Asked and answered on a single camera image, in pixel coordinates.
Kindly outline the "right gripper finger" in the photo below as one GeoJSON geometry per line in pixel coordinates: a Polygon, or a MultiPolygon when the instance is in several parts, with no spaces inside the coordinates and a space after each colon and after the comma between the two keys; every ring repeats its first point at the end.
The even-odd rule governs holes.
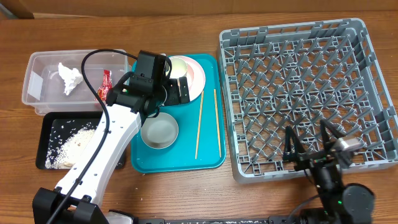
{"type": "Polygon", "coordinates": [[[345,135],[339,132],[334,125],[326,119],[320,120],[320,133],[322,136],[322,141],[324,146],[331,146],[330,137],[328,131],[335,137],[335,138],[342,138],[345,135]]]}
{"type": "Polygon", "coordinates": [[[299,137],[290,126],[287,126],[285,128],[283,160],[297,162],[304,153],[306,153],[306,150],[304,149],[299,137]]]}

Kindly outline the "wooden chopstick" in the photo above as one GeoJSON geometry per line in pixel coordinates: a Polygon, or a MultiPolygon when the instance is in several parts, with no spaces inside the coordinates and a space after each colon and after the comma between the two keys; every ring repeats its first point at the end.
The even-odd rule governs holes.
{"type": "Polygon", "coordinates": [[[200,100],[200,112],[198,117],[198,129],[197,129],[197,140],[196,140],[196,147],[195,147],[195,159],[198,158],[198,147],[200,141],[200,130],[201,130],[201,117],[203,111],[203,99],[204,99],[204,90],[201,92],[201,100],[200,100]]]}
{"type": "Polygon", "coordinates": [[[214,101],[215,101],[215,117],[216,117],[216,129],[217,129],[217,138],[218,138],[218,152],[219,157],[221,158],[221,138],[220,138],[220,123],[219,123],[219,116],[218,116],[218,101],[217,101],[217,94],[216,89],[213,90],[214,101]]]}

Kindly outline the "white bowl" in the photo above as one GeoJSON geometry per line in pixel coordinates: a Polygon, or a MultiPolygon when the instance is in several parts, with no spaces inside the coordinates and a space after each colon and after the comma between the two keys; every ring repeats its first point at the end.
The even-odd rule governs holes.
{"type": "Polygon", "coordinates": [[[173,116],[159,113],[156,118],[147,118],[141,128],[143,142],[153,149],[165,149],[177,139],[179,126],[173,116]]]}

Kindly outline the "red snack wrapper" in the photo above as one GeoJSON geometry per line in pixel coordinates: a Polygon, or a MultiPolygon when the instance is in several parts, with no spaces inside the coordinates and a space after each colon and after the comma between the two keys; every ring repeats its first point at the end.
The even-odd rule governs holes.
{"type": "Polygon", "coordinates": [[[102,101],[106,101],[108,91],[112,89],[113,84],[111,81],[111,71],[103,70],[103,82],[101,86],[97,89],[97,94],[102,101]]]}

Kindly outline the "rice grains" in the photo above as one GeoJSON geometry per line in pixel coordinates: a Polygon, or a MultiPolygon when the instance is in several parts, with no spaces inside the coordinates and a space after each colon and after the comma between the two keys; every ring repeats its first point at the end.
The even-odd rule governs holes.
{"type": "Polygon", "coordinates": [[[55,119],[45,160],[46,169],[70,169],[93,137],[97,119],[55,119]]]}

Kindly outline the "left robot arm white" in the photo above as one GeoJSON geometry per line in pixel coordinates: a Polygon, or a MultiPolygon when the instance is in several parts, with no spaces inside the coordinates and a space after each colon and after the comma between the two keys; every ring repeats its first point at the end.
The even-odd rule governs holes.
{"type": "Polygon", "coordinates": [[[174,97],[171,59],[141,50],[134,71],[125,73],[99,100],[103,114],[81,157],[52,190],[40,188],[32,201],[35,223],[136,223],[133,215],[100,205],[106,186],[131,139],[145,120],[174,97]]]}

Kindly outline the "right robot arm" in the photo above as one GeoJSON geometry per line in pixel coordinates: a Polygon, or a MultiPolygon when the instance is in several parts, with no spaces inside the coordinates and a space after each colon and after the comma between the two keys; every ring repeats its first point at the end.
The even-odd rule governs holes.
{"type": "Polygon", "coordinates": [[[283,160],[312,177],[317,190],[291,211],[285,223],[371,223],[374,192],[362,184],[343,183],[343,169],[349,168],[363,144],[325,119],[320,121],[320,134],[323,150],[308,153],[292,127],[285,128],[283,160]]]}

